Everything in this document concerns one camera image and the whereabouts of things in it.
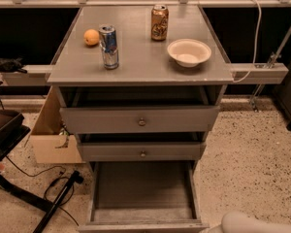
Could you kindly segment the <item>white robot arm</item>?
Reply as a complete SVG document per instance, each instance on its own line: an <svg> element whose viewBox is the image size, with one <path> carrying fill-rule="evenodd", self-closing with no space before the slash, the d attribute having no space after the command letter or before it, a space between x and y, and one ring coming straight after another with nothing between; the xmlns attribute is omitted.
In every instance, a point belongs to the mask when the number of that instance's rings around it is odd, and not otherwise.
<svg viewBox="0 0 291 233"><path fill-rule="evenodd" d="M269 223L233 211L225 214L221 223L208 233L291 233L291 224Z"/></svg>

